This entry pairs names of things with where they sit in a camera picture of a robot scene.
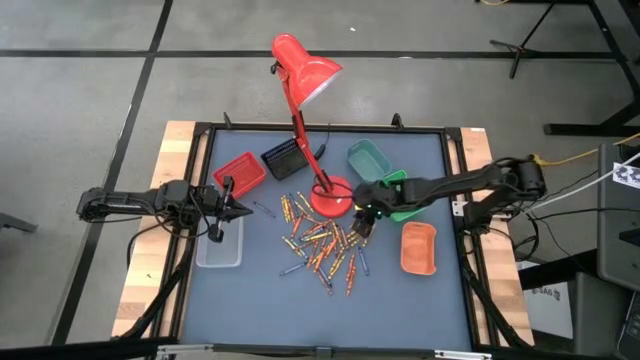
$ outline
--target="red desk lamp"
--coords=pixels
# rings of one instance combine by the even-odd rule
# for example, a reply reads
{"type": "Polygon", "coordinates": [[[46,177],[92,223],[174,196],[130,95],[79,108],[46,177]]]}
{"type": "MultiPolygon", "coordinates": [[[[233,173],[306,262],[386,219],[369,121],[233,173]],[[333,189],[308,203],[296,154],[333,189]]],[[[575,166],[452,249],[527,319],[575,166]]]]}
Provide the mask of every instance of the red desk lamp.
{"type": "Polygon", "coordinates": [[[300,107],[321,93],[338,76],[342,66],[329,59],[309,55],[291,34],[276,36],[271,51],[277,60],[271,71],[277,72],[282,80],[296,142],[316,174],[317,183],[311,188],[311,206],[325,217],[340,217],[351,209],[351,186],[345,178],[328,176],[318,165],[304,130],[300,107]]]}

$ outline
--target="red basket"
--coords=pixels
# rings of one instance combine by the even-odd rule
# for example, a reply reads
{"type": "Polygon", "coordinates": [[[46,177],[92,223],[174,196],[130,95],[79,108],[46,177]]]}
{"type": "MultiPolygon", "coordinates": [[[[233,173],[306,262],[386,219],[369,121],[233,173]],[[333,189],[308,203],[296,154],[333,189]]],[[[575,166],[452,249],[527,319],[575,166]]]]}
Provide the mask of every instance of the red basket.
{"type": "Polygon", "coordinates": [[[235,199],[238,199],[260,184],[266,177],[266,172],[253,154],[246,152],[216,170],[213,173],[213,178],[222,187],[224,177],[227,175],[231,176],[235,183],[231,194],[235,199]]]}

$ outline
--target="blue tabletop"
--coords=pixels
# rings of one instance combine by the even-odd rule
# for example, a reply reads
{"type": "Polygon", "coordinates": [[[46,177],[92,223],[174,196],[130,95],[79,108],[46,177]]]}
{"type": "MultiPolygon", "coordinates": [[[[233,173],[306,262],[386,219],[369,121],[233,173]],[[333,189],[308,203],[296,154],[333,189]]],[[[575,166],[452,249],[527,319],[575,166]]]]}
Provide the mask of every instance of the blue tabletop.
{"type": "MultiPolygon", "coordinates": [[[[290,139],[290,132],[217,131],[209,173],[246,151],[260,154],[290,139]]],[[[332,132],[320,165],[355,188],[358,175],[347,163],[347,149],[370,139],[386,155],[393,171],[410,177],[445,176],[440,137],[436,134],[374,134],[332,132]]],[[[326,133],[310,133],[314,150],[326,133]]],[[[244,219],[242,263],[238,267],[193,267],[181,342],[245,345],[330,346],[469,351],[468,321],[456,255],[454,228],[447,199],[434,202],[410,221],[432,224],[436,236],[437,271],[417,276],[400,267],[403,223],[377,222],[365,248],[371,271],[365,276],[358,262],[355,285],[346,296],[346,266],[334,278],[328,296],[311,271],[280,277],[280,271],[300,262],[284,244],[291,225],[285,224],[280,196],[300,191],[308,198],[313,172],[309,167],[277,181],[266,180],[239,201],[253,208],[259,201],[277,218],[254,208],[244,219]]],[[[345,229],[353,211],[339,219],[345,229]]]]}

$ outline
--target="lamp base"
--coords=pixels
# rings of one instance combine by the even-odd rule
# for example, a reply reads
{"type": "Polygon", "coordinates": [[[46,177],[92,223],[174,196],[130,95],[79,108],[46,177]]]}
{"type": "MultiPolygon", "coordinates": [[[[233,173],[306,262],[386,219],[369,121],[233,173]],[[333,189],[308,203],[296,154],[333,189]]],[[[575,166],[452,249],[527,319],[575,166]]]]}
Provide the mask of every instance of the lamp base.
{"type": "MultiPolygon", "coordinates": [[[[329,180],[334,185],[333,190],[330,193],[326,193],[327,196],[345,196],[344,198],[331,198],[325,197],[322,195],[318,195],[311,190],[311,206],[313,210],[318,214],[329,218],[334,219],[343,216],[349,209],[351,209],[351,205],[353,205],[353,199],[350,196],[352,194],[351,185],[345,178],[341,178],[339,176],[330,175],[329,180]]],[[[324,192],[321,187],[318,187],[319,191],[324,192]]]]}

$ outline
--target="orange bowl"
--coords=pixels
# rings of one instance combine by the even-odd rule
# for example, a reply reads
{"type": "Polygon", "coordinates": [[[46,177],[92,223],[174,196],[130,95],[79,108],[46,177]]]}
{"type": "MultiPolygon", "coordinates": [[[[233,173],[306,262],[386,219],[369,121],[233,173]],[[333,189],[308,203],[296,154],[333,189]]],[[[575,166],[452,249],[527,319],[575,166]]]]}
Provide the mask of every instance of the orange bowl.
{"type": "Polygon", "coordinates": [[[433,275],[435,263],[436,229],[425,223],[410,221],[402,228],[402,270],[416,275],[433,275]]]}

